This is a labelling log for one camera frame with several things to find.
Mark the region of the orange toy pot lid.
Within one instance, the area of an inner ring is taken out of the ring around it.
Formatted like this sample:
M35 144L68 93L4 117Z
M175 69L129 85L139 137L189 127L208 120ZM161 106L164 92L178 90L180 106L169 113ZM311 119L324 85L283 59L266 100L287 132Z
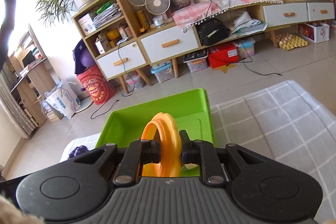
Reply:
M182 142L177 124L168 113L158 113L145 126L141 140L154 140L158 133L161 143L161 161L143 166L145 177L179 177L181 172Z

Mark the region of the green plastic storage box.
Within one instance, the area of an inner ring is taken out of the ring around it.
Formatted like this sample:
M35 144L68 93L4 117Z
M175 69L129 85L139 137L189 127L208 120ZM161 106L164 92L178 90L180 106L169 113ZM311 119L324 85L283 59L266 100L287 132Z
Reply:
M204 89L193 89L112 112L96 145L100 147L115 143L125 148L135 140L152 140L158 135L163 148L163 161L144 165L143 176L198 176L199 167L196 164L182 165L177 154L182 150L181 130L185 130L191 140L216 142Z

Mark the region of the purple toy grapes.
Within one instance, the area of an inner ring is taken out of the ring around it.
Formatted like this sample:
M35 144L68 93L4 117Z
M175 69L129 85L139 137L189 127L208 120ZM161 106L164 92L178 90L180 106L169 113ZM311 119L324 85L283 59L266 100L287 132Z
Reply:
M84 145L81 145L81 146L78 146L78 147L75 147L69 154L69 159L73 158L73 157L76 157L78 155L81 155L85 152L88 151L88 148Z

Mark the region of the red printed bucket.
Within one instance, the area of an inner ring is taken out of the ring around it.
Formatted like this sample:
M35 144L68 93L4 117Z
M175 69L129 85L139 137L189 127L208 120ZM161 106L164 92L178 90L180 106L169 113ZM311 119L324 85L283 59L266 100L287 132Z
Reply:
M97 105L108 102L116 93L116 89L108 83L97 65L87 68L77 78Z

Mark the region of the clear blue-lid storage bin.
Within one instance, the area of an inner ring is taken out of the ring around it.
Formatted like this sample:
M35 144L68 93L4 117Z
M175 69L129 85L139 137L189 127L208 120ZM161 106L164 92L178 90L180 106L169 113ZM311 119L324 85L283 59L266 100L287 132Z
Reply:
M174 78L173 65L170 60L151 66L150 72L155 75L160 84Z

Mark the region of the white paper shopping bag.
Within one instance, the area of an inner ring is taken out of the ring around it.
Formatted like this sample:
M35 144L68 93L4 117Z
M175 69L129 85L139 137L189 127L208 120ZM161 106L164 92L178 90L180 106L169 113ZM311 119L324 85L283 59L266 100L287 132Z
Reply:
M49 92L45 92L46 102L68 119L80 109L81 101L72 90L71 83L61 80Z

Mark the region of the grey checked cloth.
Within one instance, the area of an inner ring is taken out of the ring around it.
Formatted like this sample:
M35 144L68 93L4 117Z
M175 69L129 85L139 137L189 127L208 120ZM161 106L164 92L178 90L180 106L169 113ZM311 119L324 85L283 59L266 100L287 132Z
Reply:
M335 116L293 80L214 106L204 89L194 89L114 110L102 132L71 141L61 159L80 145L127 147L160 112L190 139L236 143L311 175L323 190L316 221L335 219Z

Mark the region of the red cardboard box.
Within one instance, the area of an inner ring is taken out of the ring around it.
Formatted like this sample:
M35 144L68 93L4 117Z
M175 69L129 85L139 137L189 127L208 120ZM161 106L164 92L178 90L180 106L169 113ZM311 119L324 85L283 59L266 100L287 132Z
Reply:
M229 42L209 47L208 53L208 60L212 69L237 63L240 60L237 47Z

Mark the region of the purple exercise ball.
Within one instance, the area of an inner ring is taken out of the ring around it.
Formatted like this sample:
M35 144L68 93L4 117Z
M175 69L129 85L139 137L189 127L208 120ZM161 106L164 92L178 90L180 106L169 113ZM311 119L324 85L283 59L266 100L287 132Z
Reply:
M81 39L72 51L73 60L75 62L75 74L80 75L86 69L96 65L93 57L89 53L84 41Z

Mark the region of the wooden white drawer sideboard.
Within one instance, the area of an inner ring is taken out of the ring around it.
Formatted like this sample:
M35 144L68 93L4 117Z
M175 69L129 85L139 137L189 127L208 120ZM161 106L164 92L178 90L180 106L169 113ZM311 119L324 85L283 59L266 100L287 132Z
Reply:
M282 29L299 23L334 19L335 11L333 1L283 0L283 4L250 5L212 18L221 20L229 30L229 37L216 43L220 44L260 32L273 32L276 28ZM181 29L173 20L162 28L153 29L139 37L149 65L176 59L206 47L201 44L196 29L196 26L201 23Z

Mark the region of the wooden desk shelf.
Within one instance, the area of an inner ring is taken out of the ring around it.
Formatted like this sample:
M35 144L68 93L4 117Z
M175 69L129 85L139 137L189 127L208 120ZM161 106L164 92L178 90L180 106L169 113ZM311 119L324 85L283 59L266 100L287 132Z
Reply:
M11 65L18 75L18 83L12 92L18 92L23 104L23 111L34 125L40 127L47 120L41 106L45 93L56 85L48 65L47 56L31 26L22 36L14 53L10 55Z

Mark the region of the wooden open shelf cabinet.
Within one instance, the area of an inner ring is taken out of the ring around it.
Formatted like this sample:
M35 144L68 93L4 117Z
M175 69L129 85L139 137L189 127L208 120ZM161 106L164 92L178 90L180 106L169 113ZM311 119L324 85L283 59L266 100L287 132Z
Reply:
M72 19L106 80L119 79L128 94L125 77L135 71L152 85L141 70L149 63L139 40L141 25L128 0L95 0Z

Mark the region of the pink tasselled cloth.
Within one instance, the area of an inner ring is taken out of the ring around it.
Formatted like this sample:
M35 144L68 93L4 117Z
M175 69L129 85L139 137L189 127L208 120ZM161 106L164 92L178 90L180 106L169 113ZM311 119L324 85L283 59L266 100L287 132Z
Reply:
M283 4L283 0L211 0L196 3L175 11L173 13L173 20L179 28L187 29L218 14L264 3Z

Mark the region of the white desk fan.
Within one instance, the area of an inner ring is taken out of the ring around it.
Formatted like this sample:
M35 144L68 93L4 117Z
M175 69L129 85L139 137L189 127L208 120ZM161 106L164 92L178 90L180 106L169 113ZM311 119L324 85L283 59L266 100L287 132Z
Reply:
M163 15L170 8L170 0L145 0L145 8L154 16L154 25L157 28L161 28L165 24Z

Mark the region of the white toy storage box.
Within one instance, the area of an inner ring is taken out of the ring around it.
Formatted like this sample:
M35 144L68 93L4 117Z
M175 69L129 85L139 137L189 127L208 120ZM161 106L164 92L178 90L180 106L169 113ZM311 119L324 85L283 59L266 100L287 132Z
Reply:
M330 26L323 22L300 23L298 33L316 44L330 39Z

